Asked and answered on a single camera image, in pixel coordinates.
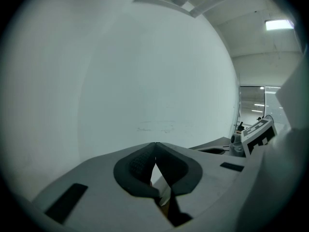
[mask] ceiling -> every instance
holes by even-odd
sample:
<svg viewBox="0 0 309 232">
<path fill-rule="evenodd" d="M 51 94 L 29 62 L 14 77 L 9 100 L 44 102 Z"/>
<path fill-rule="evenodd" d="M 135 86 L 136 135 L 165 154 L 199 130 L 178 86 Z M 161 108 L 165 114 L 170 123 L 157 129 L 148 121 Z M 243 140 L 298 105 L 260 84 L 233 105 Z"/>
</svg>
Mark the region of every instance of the ceiling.
<svg viewBox="0 0 309 232">
<path fill-rule="evenodd" d="M 265 104 L 264 90 L 260 87 L 240 87 L 241 109 L 263 111 L 263 106 L 254 104 Z"/>
<path fill-rule="evenodd" d="M 189 0 L 198 6 L 206 0 Z M 300 52 L 294 30 L 266 31 L 265 21 L 288 19 L 272 0 L 226 0 L 204 13 L 230 56 Z"/>
</svg>

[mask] black rectangular panel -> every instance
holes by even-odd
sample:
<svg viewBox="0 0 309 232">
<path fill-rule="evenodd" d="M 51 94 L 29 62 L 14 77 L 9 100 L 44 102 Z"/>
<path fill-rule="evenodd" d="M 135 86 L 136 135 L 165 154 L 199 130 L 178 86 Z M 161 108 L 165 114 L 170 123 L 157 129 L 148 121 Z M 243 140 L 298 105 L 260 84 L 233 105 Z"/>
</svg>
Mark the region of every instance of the black rectangular panel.
<svg viewBox="0 0 309 232">
<path fill-rule="evenodd" d="M 47 216 L 58 223 L 63 223 L 87 190 L 87 186 L 73 184 L 60 198 L 45 212 Z"/>
<path fill-rule="evenodd" d="M 232 164 L 232 163 L 228 163 L 228 162 L 224 162 L 220 165 L 220 167 L 224 167 L 224 168 L 228 168 L 231 170 L 235 170 L 238 172 L 241 172 L 244 168 L 244 166 L 240 166 L 240 165 L 236 165 L 236 164 Z"/>
</svg>

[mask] person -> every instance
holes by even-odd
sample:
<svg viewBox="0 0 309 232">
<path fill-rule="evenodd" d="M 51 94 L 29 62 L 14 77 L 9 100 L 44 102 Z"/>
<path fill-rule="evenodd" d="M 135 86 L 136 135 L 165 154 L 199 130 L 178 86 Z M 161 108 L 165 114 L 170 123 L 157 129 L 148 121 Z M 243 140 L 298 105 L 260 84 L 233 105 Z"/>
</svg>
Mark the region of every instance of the person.
<svg viewBox="0 0 309 232">
<path fill-rule="evenodd" d="M 243 129 L 245 129 L 245 128 L 242 126 L 242 123 L 243 123 L 243 122 L 240 123 L 240 125 L 239 125 L 238 128 L 237 128 L 237 130 L 242 131 Z"/>
</svg>

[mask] white wall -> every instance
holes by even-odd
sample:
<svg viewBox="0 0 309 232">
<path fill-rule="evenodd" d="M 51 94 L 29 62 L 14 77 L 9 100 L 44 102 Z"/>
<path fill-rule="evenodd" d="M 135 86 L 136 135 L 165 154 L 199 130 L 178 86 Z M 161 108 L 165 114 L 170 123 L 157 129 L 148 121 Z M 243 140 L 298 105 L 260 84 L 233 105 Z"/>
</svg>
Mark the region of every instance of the white wall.
<svg viewBox="0 0 309 232">
<path fill-rule="evenodd" d="M 2 170 L 32 199 L 97 155 L 228 136 L 232 61 L 202 16 L 133 0 L 29 0 L 1 56 Z"/>
<path fill-rule="evenodd" d="M 78 104 L 100 35 L 133 0 L 28 0 L 1 56 L 2 170 L 31 200 L 80 163 Z"/>
<path fill-rule="evenodd" d="M 282 86 L 301 60 L 297 52 L 253 54 L 233 58 L 240 85 Z"/>
<path fill-rule="evenodd" d="M 81 159 L 146 142 L 192 147 L 227 137 L 236 87 L 228 52 L 204 17 L 134 3 L 101 38 L 85 78 Z"/>
<path fill-rule="evenodd" d="M 247 109 L 242 109 L 240 112 L 240 117 L 238 117 L 238 125 L 243 122 L 244 128 L 254 125 L 258 120 L 257 118 L 262 117 L 263 113 L 252 112 Z"/>
</svg>

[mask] fluorescent light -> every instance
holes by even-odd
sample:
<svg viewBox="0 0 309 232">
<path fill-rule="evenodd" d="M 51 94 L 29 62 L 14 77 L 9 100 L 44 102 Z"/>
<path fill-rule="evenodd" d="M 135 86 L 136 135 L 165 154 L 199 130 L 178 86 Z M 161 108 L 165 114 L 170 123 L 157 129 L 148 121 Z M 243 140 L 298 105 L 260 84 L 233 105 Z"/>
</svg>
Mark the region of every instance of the fluorescent light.
<svg viewBox="0 0 309 232">
<path fill-rule="evenodd" d="M 266 21 L 265 24 L 266 24 L 266 30 L 294 28 L 293 24 L 289 20 Z"/>
</svg>

